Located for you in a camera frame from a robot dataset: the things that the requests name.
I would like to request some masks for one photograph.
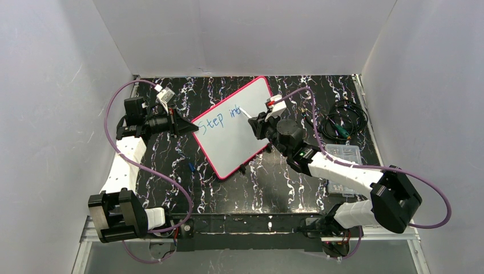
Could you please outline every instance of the marker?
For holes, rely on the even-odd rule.
[[[242,111],[242,113],[247,116],[247,118],[252,118],[243,108],[239,107],[239,110]]]

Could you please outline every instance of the coiled black cable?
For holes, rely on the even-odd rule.
[[[313,126],[313,122],[309,113],[305,111],[302,113],[304,120]],[[337,101],[330,109],[329,113],[323,117],[317,131],[328,140],[345,142],[353,135],[362,132],[368,124],[368,116],[363,109],[357,104],[349,100]],[[348,133],[345,138],[336,128],[336,124],[340,125]]]

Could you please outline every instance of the black marble table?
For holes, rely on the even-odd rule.
[[[179,113],[192,120],[211,106],[235,92],[254,77],[190,77],[148,79],[178,94]],[[339,99],[360,103],[350,75],[343,76],[269,76],[273,94],[287,94],[303,86],[315,93],[318,116],[324,116]],[[140,84],[138,96],[145,96],[151,105],[156,91]],[[306,140],[316,144],[313,130],[303,119],[301,108],[310,109],[309,94],[300,93],[287,101],[283,118],[296,120],[306,130]],[[360,147],[363,164],[379,164],[372,139],[367,130],[354,137],[350,144]],[[179,182],[191,195],[194,213],[317,213],[347,199],[328,194],[326,180],[298,174],[289,168],[285,158],[275,150],[257,155],[247,172],[234,173],[219,180],[191,134],[178,139],[168,134],[153,137],[147,146],[144,165],[160,171]],[[196,172],[191,172],[192,163]],[[188,203],[183,194],[169,183],[140,171],[137,182],[140,201],[146,208],[167,206],[173,213],[186,213]]]

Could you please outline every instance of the clear plastic container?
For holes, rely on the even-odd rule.
[[[346,146],[344,144],[327,144],[326,150],[336,157],[341,159],[361,164],[361,154],[359,146]],[[331,194],[342,194],[343,197],[354,197],[358,192],[343,186],[340,183],[331,182],[328,183],[328,192]]]

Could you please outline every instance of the purple hose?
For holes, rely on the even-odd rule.
[[[192,211],[193,211],[193,201],[192,199],[190,198],[190,195],[188,194],[188,192],[177,182],[175,182],[173,179],[169,178],[168,176],[166,175],[163,175],[161,174],[160,172],[157,172],[155,170],[152,170],[148,167],[145,167],[141,164],[138,164],[137,162],[135,161],[132,161],[130,160],[128,157],[126,157],[124,154],[121,153],[121,151],[118,149],[118,147],[116,146],[116,143],[111,139],[111,135],[109,135],[109,130],[107,128],[107,118],[109,116],[109,110],[111,109],[111,105],[114,101],[114,99],[116,98],[116,96],[118,96],[118,94],[127,86],[131,85],[131,84],[134,84],[134,83],[146,83],[146,84],[150,84],[152,87],[156,86],[155,83],[152,83],[150,81],[147,81],[147,80],[133,80],[131,82],[128,82],[126,84],[124,84],[122,87],[120,87],[116,93],[112,96],[111,100],[109,101],[109,103],[107,104],[107,108],[106,108],[106,116],[104,117],[104,132],[106,133],[106,137],[107,137],[107,140],[109,141],[109,144],[111,144],[111,147],[114,148],[114,150],[116,151],[116,153],[121,156],[121,158],[123,158],[125,161],[127,161],[128,163],[132,164],[133,166],[135,167],[139,167],[140,169],[144,170],[144,171],[148,171],[149,173],[153,174],[153,175],[156,175],[156,176],[159,176],[161,177],[163,180],[165,181],[168,181],[170,184],[174,185],[176,188],[178,188],[182,193],[183,195],[185,195],[185,197],[187,198],[187,201],[188,201],[188,213],[187,213],[187,216],[185,217],[185,219],[183,219],[181,222],[175,224],[174,226],[172,227],[168,227],[168,228],[163,228],[163,229],[157,229],[157,230],[150,230],[148,232],[150,233],[157,233],[157,232],[160,232],[160,233],[163,233],[163,232],[167,232],[167,231],[170,231],[170,230],[173,230],[179,226],[181,226],[182,224],[184,224],[188,219],[190,219],[190,216],[192,215]]]
[[[143,259],[140,259],[138,257],[136,257],[133,253],[131,253],[130,249],[128,248],[128,246],[126,245],[126,243],[123,241],[123,246],[124,246],[124,250],[126,250],[126,252],[128,253],[128,255],[133,258],[135,261],[138,261],[140,263],[143,263],[143,264],[157,264],[157,263],[161,263],[163,262],[164,260],[170,258],[171,256],[173,256],[173,253],[175,253],[175,251],[171,252],[170,254],[168,254],[168,256],[166,256],[165,258],[161,258],[159,260],[143,260]]]
[[[447,199],[447,197],[445,196],[445,194],[442,192],[442,190],[440,190],[435,184],[433,184],[432,182],[429,182],[427,181],[426,179],[412,173],[412,172],[409,172],[409,171],[406,171],[406,170],[399,170],[397,168],[391,168],[391,167],[380,167],[380,166],[365,166],[365,165],[359,165],[359,164],[348,164],[348,163],[343,163],[343,162],[340,162],[338,160],[334,160],[334,158],[331,157],[331,154],[329,154],[325,149],[324,149],[324,146],[322,145],[321,143],[321,139],[319,137],[319,134],[317,133],[317,127],[316,127],[316,100],[314,98],[314,93],[313,91],[311,90],[311,88],[309,87],[302,87],[302,88],[298,88],[297,90],[294,90],[293,92],[289,93],[288,95],[284,96],[282,99],[280,100],[277,100],[274,102],[274,104],[277,104],[278,102],[281,102],[283,100],[286,100],[287,98],[291,97],[292,95],[298,93],[298,92],[301,92],[303,90],[307,90],[311,93],[311,97],[313,99],[313,110],[312,110],[312,115],[313,115],[313,129],[314,129],[314,135],[316,136],[316,141],[319,145],[319,148],[321,150],[321,152],[331,161],[333,161],[334,163],[337,163],[341,166],[345,166],[345,167],[353,167],[353,168],[362,168],[362,169],[369,169],[369,170],[385,170],[385,171],[393,171],[393,172],[398,172],[398,173],[402,173],[402,174],[405,174],[405,175],[408,175],[408,176],[411,176],[421,182],[423,182],[424,184],[426,184],[427,186],[431,187],[433,190],[435,190],[439,195],[440,197],[442,197],[443,199],[443,202],[445,203],[445,207],[447,208],[447,215],[445,216],[445,218],[443,219],[443,221],[441,221],[440,223],[437,223],[437,224],[432,224],[432,225],[422,225],[422,224],[409,224],[409,226],[411,227],[416,227],[416,228],[423,228],[423,229],[432,229],[432,228],[438,228],[438,227],[441,227],[443,225],[445,225],[446,223],[449,222],[450,220],[450,216],[452,215],[452,208],[450,207],[450,202],[449,200]]]

